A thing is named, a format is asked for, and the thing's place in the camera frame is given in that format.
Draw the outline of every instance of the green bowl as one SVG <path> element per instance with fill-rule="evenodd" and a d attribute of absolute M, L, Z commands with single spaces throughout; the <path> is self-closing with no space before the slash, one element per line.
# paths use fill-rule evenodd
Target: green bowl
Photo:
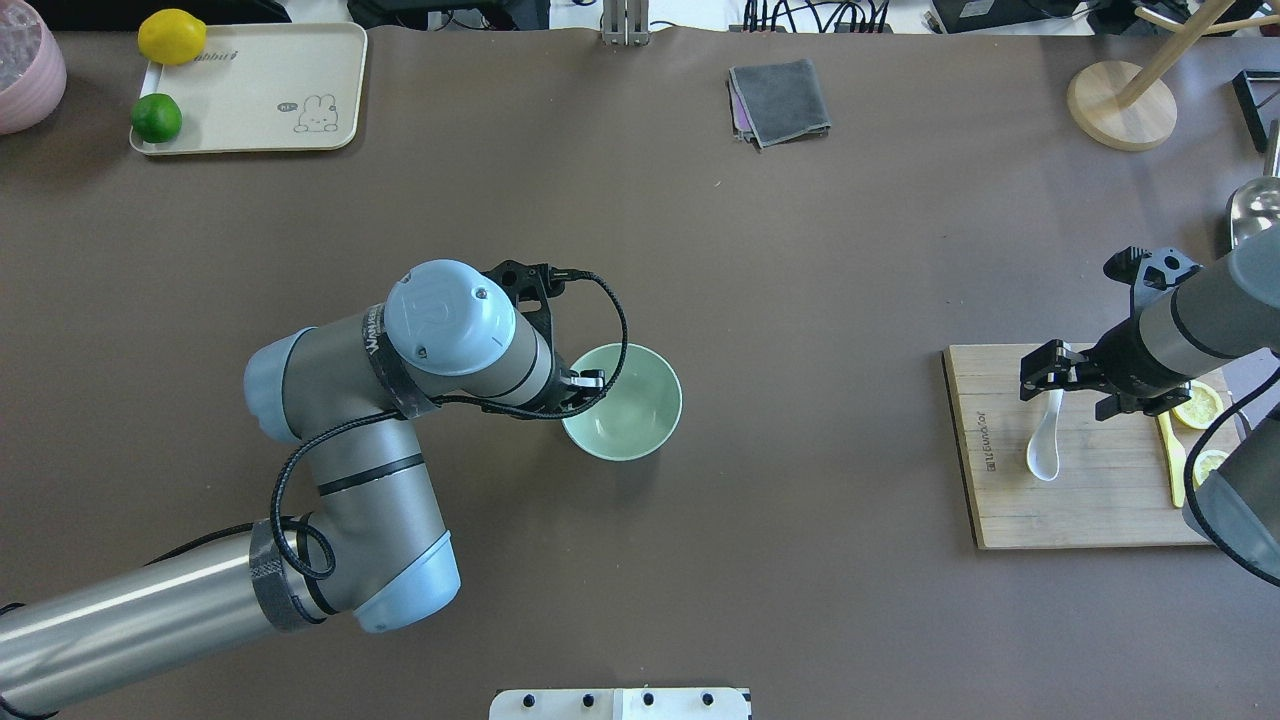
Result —
<path fill-rule="evenodd" d="M 575 370 L 599 368 L 604 377 L 618 364 L 620 343 L 589 351 L 573 363 Z M 667 442 L 684 407 L 680 379 L 662 355 L 627 343 L 627 360 L 618 382 L 590 410 L 561 420 L 579 447 L 603 460 L 635 460 Z"/>

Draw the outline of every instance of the folded towel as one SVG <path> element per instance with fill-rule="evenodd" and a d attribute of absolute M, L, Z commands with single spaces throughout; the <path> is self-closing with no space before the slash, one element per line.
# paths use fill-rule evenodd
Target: folded towel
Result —
<path fill-rule="evenodd" d="M 831 129 L 812 60 L 730 68 L 728 77 L 739 137 L 768 147 Z M 741 127 L 744 119 L 748 127 Z"/>

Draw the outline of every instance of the robotic arm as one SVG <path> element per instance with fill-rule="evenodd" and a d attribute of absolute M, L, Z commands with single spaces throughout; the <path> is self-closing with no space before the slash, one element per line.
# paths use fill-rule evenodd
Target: robotic arm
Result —
<path fill-rule="evenodd" d="M 550 297 L 580 270 L 453 260 L 413 268 L 387 302 L 306 328 L 253 355 L 244 393 L 262 430 L 303 443 L 282 470 L 273 518 L 46 601 L 0 610 L 0 719 L 67 705 L 353 611 L 370 633 L 431 615 L 457 593 L 449 532 L 410 420 L 447 402 L 529 419 L 581 413 L 613 377 L 554 351 Z M 520 313 L 522 301 L 538 304 Z M 465 391 L 468 395 L 448 395 Z M 282 519 L 292 466 L 310 452 L 323 509 Z M 310 560 L 325 556 L 325 568 Z"/>
<path fill-rule="evenodd" d="M 1155 416 L 1190 397 L 1190 379 L 1263 347 L 1280 354 L 1280 229 L 1251 238 L 1208 268 L 1171 247 L 1130 247 L 1103 272 L 1133 287 L 1130 316 L 1083 352 L 1053 340 L 1023 357 L 1023 400 L 1048 388 L 1096 389 L 1106 393 L 1096 406 L 1098 420 L 1135 411 Z M 1198 492 L 1187 464 L 1183 516 L 1251 573 L 1280 585 L 1277 470 L 1280 406 Z"/>

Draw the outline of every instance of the yellow utensil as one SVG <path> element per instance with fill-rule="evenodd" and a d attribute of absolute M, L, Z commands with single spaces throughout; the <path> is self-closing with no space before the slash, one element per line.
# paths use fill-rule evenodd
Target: yellow utensil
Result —
<path fill-rule="evenodd" d="M 1183 471 L 1187 468 L 1187 448 L 1174 434 L 1174 425 L 1169 421 L 1169 413 L 1156 416 L 1160 425 L 1160 439 L 1165 446 L 1165 460 L 1169 461 L 1169 491 L 1174 501 L 1174 507 L 1181 507 L 1187 502 L 1187 488 L 1183 484 Z"/>

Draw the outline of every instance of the lime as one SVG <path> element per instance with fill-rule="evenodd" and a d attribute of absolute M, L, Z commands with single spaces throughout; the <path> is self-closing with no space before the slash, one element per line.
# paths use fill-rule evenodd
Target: lime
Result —
<path fill-rule="evenodd" d="M 1208 474 L 1217 470 L 1217 466 L 1226 460 L 1226 454 L 1221 450 L 1206 450 L 1199 454 L 1196 459 L 1196 468 L 1192 469 L 1192 477 L 1196 478 L 1196 487 L 1204 484 L 1208 479 Z"/>
<path fill-rule="evenodd" d="M 1174 407 L 1174 418 L 1197 430 L 1207 429 L 1221 414 L 1222 396 L 1199 380 L 1192 380 L 1192 398 Z"/>
<path fill-rule="evenodd" d="M 182 129 L 182 110 L 164 92 L 138 97 L 129 113 L 129 120 L 138 137 L 147 142 L 169 142 Z"/>
<path fill-rule="evenodd" d="M 205 49 L 205 23 L 187 10 L 159 10 L 138 26 L 138 51 L 152 63 L 180 65 Z"/>

